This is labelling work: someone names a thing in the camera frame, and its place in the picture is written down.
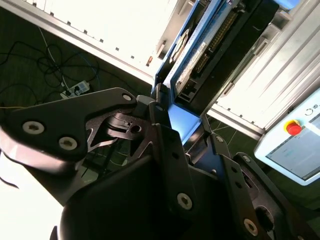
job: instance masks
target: white panel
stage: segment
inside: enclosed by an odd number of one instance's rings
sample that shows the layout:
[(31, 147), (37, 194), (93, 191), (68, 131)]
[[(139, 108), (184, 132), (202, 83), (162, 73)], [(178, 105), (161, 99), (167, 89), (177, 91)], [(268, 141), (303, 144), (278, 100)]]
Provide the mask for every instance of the white panel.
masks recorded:
[(45, 10), (46, 0), (33, 0), (36, 2), (36, 7), (40, 10)]
[(319, 16), (318, 0), (302, 2), (294, 16), (287, 18), (285, 27), (240, 74), (227, 96), (215, 104), (260, 129), (268, 129), (293, 103), (317, 89)]
[(105, 51), (145, 67), (166, 29), (177, 0), (49, 0), (45, 11), (80, 32), (103, 40)]

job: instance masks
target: emergency stop button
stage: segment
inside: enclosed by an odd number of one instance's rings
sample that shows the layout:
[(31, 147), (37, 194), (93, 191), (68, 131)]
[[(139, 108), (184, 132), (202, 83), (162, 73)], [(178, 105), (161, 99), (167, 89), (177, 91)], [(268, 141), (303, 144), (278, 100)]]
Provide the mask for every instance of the emergency stop button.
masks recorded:
[(289, 123), (285, 129), (288, 132), (288, 134), (290, 134), (291, 136), (295, 136), (301, 132), (302, 127), (298, 123), (296, 123), (296, 121), (293, 121)]

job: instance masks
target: red button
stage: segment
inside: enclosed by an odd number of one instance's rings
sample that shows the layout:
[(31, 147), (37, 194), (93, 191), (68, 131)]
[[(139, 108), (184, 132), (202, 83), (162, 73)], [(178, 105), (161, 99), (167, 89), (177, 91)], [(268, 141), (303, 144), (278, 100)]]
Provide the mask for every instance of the red button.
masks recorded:
[(296, 124), (295, 122), (293, 122), (293, 123), (290, 123), (288, 126), (286, 126), (286, 130), (290, 135), (295, 136), (301, 132), (302, 127)]

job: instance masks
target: control panel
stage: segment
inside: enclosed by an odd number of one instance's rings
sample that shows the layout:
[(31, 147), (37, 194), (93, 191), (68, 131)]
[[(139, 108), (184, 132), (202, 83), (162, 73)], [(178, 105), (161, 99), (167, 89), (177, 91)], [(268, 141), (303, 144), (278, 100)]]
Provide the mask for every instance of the control panel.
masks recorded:
[(320, 88), (260, 139), (254, 155), (300, 185), (320, 177)]

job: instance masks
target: dark floor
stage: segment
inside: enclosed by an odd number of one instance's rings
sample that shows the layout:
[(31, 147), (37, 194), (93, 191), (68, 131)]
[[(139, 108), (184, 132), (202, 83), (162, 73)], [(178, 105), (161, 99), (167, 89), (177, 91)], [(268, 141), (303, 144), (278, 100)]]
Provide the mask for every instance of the dark floor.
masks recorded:
[[(75, 53), (83, 52), (81, 49), (44, 30), (43, 33), (48, 44), (54, 45), (50, 49), (57, 63), (64, 62)], [(48, 68), (41, 63), (45, 61), (42, 58), (45, 56), (46, 46), (38, 27), (0, 8), (0, 36), (0, 105), (2, 107), (27, 107), (61, 99), (59, 93), (63, 91), (63, 87), (60, 85), (60, 81), (50, 72), (49, 74), (44, 74)], [(7, 53), (14, 43), (16, 44), (11, 51), (12, 54), (6, 60)], [(77, 82), (83, 80), (89, 81), (93, 78), (90, 84), (94, 91), (97, 91), (100, 85), (100, 90), (120, 87), (127, 89), (135, 96), (138, 94), (148, 96), (150, 94), (151, 86), (136, 77), (90, 54), (84, 53), (82, 56), (94, 66), (97, 66), (98, 63), (101, 69), (111, 74), (100, 71), (98, 73), (99, 83), (98, 79), (94, 78), (95, 74), (93, 70), (88, 67), (84, 59), (76, 55), (60, 67), (65, 76), (73, 79), (71, 80), (66, 77), (67, 84), (70, 87)], [(58, 71), (55, 74), (61, 79)], [(10, 110), (0, 109), (0, 118), (3, 118), (8, 111)], [(218, 121), (212, 124), (212, 129), (219, 129), (216, 132), (229, 143), (229, 149), (232, 154), (244, 152), (252, 157), (254, 156), (253, 150), (257, 144), (255, 140), (240, 132), (235, 133), (234, 129), (226, 127), (225, 124)], [(113, 154), (112, 162), (108, 165), (110, 170), (121, 168), (126, 158), (126, 144), (124, 142), (122, 147), (117, 149)], [(97, 153), (91, 153), (88, 159), (93, 159), (93, 162), (101, 165), (108, 150), (108, 147), (105, 147)], [(320, 208), (320, 181), (303, 187), (275, 170), (269, 171), (268, 176), (291, 202), (313, 210)], [(96, 173), (88, 170), (86, 179), (92, 181), (93, 178), (96, 178)], [(308, 223), (320, 234), (320, 217)]]

